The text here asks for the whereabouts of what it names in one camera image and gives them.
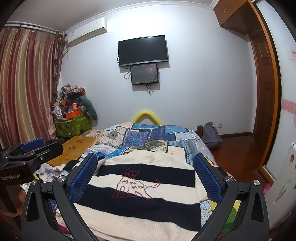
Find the silver bolt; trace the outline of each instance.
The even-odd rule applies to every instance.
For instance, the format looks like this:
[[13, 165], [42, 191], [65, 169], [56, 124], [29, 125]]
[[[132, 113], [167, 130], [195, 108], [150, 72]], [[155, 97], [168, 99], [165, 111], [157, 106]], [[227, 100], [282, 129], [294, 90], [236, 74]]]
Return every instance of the silver bolt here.
[[65, 176], [60, 176], [57, 180], [58, 180], [59, 182], [63, 182], [63, 181], [65, 181], [65, 179], [66, 179]]
[[232, 182], [233, 181], [233, 177], [231, 177], [231, 176], [226, 176], [225, 177], [225, 180], [227, 181], [227, 182]]
[[253, 183], [256, 185], [256, 186], [259, 186], [260, 185], [260, 182], [258, 180], [254, 180]]
[[34, 179], [34, 180], [31, 182], [31, 184], [32, 184], [32, 185], [36, 185], [37, 182], [38, 182], [38, 180], [37, 180], [37, 179]]

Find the sweater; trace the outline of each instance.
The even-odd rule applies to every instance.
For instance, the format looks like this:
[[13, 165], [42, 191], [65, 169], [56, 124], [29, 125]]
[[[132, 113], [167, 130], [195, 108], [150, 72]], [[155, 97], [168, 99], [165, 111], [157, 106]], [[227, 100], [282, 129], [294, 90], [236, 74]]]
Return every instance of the sweater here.
[[74, 204], [97, 237], [188, 241], [200, 230], [200, 202], [207, 193], [193, 167], [179, 158], [134, 150], [98, 167]]

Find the red cat embroidery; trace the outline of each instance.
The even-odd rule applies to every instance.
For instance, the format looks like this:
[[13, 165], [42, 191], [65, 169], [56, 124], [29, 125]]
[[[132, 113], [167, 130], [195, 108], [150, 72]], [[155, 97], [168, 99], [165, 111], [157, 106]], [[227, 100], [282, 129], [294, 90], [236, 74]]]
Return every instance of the red cat embroidery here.
[[125, 175], [121, 178], [117, 184], [116, 191], [113, 193], [112, 197], [124, 198], [124, 197], [145, 197], [147, 202], [153, 198], [147, 193], [147, 188], [157, 188], [160, 183], [159, 180], [155, 180], [157, 183], [153, 186], [147, 186], [140, 181], [136, 181], [135, 177], [140, 171], [131, 171], [129, 168], [126, 169]]

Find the green fabric bin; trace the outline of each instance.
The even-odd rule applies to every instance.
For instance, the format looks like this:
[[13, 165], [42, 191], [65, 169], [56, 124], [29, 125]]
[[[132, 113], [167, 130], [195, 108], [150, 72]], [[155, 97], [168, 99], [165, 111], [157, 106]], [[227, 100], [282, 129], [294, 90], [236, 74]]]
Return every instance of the green fabric bin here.
[[71, 118], [69, 120], [55, 120], [56, 134], [60, 137], [80, 136], [91, 129], [91, 122], [87, 115]]

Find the crown molding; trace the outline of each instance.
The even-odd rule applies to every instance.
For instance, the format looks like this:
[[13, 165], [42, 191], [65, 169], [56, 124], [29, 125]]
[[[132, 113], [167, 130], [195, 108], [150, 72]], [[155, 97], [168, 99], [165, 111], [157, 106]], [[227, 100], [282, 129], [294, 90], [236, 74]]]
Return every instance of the crown molding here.
[[103, 13], [97, 14], [97, 15], [89, 18], [89, 19], [86, 19], [86, 20], [74, 25], [73, 27], [66, 30], [65, 33], [68, 34], [71, 31], [81, 27], [82, 25], [87, 24], [87, 23], [89, 23], [91, 21], [94, 21], [94, 20], [96, 20], [98, 18], [102, 18], [102, 17], [105, 17], [105, 16], [107, 16], [109, 14], [124, 11], [124, 10], [128, 10], [128, 9], [132, 9], [132, 8], [145, 7], [145, 6], [154, 6], [154, 5], [184, 5], [184, 6], [203, 7], [203, 8], [207, 8], [207, 9], [213, 9], [211, 7], [213, 2], [211, 3], [211, 5], [196, 3], [196, 2], [187, 2], [187, 1], [153, 1], [153, 2], [142, 2], [142, 3], [131, 4], [131, 5], [114, 8], [112, 10], [108, 10], [108, 11], [105, 11]]
[[213, 0], [212, 3], [211, 3], [211, 5], [210, 5], [211, 9], [214, 9], [216, 7], [216, 5], [218, 4], [219, 1], [220, 0]]

